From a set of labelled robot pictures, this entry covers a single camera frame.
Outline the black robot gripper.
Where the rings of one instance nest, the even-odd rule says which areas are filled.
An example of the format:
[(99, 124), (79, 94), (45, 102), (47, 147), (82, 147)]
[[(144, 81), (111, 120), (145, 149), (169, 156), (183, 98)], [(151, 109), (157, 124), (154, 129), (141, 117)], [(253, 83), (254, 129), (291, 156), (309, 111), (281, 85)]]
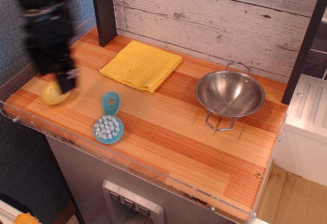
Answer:
[(27, 21), (26, 45), (42, 75), (56, 73), (62, 93), (76, 87), (78, 69), (68, 42), (73, 36), (70, 0), (18, 0)]

